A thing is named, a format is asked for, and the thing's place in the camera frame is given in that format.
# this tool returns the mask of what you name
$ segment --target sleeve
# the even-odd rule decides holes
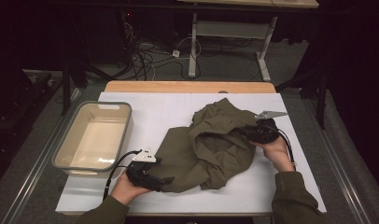
[[[324,214],[317,209],[317,200],[306,190],[301,173],[278,173],[275,181],[272,209],[276,224],[327,223]]]
[[[95,209],[82,214],[76,224],[121,224],[129,207],[108,195]]]

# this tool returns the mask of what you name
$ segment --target olive green cloth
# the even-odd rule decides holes
[[[161,164],[149,173],[159,178],[174,176],[162,191],[183,192],[196,186],[220,189],[247,170],[255,151],[234,128],[255,125],[254,113],[240,110],[227,98],[196,112],[189,127],[172,128],[165,135],[156,157]]]
[[[276,192],[272,201],[275,224],[325,224],[317,210],[317,201],[306,190],[302,175],[284,172],[275,176]],[[84,213],[77,224],[121,224],[129,207],[108,196],[97,208]]]

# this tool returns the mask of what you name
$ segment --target white desk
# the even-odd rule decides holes
[[[318,8],[316,0],[179,0],[190,3],[228,4],[260,7],[296,7]],[[268,24],[253,24],[225,21],[198,21],[196,13],[192,19],[191,55],[189,56],[189,77],[196,76],[196,37],[197,35],[229,36],[255,38],[264,40],[260,51],[257,51],[257,62],[264,81],[271,81],[265,62],[265,54],[271,42],[277,17],[272,17]]]
[[[145,93],[103,92],[100,101],[123,101],[133,108],[133,132],[128,150],[150,147],[157,150],[171,127],[189,126],[194,112],[207,104],[227,97],[233,105],[255,113],[262,110],[286,112],[278,93]],[[275,119],[277,126],[288,135],[303,174],[305,185],[319,203],[326,207],[318,192],[314,177],[303,155],[298,138],[288,116]],[[190,189],[183,193],[150,192],[131,203],[132,216],[260,216],[271,214],[274,195],[275,169],[257,149],[252,166],[233,177],[226,187],[217,190]],[[56,211],[81,214],[100,204],[105,179],[69,176]]]

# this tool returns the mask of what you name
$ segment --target person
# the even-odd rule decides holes
[[[266,145],[255,142],[250,144],[263,148],[265,157],[278,171],[275,175],[276,192],[272,201],[274,223],[327,223],[325,215],[317,209],[317,200],[306,190],[301,173],[295,171],[283,138],[279,137]],[[147,192],[150,190],[134,186],[123,172],[111,194],[97,208],[80,216],[76,223],[120,224],[129,211],[129,203]]]

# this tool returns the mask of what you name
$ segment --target desk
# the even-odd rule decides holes
[[[316,0],[179,0],[183,2],[208,3],[208,4],[226,4],[226,5],[243,5],[259,7],[299,7],[299,8],[317,8]],[[191,52],[189,57],[189,77],[196,77],[196,37],[197,35],[241,37],[263,39],[263,45],[257,52],[257,62],[259,63],[260,72],[264,81],[271,81],[268,68],[265,62],[265,54],[271,42],[277,17],[272,17],[269,24],[249,24],[241,22],[226,21],[198,21],[196,13],[192,19],[192,41]]]
[[[205,103],[214,103],[224,97],[238,108],[256,113],[263,109],[286,111],[280,94],[274,93],[274,88],[269,83],[113,81],[107,84],[105,90],[99,97],[100,101],[124,101],[133,107],[134,126],[128,145],[131,149],[128,150],[150,147],[155,152],[169,127],[189,125],[193,111],[202,108]],[[318,200],[320,211],[326,212],[289,117],[276,118],[275,121],[290,139],[298,163],[297,170],[304,176],[306,187]],[[194,188],[179,194],[150,192],[131,203],[129,215],[270,215],[274,174],[275,169],[258,148],[251,167],[230,179],[226,187],[213,190]],[[105,179],[69,176],[56,211],[72,215],[92,209],[102,201],[104,184]]]

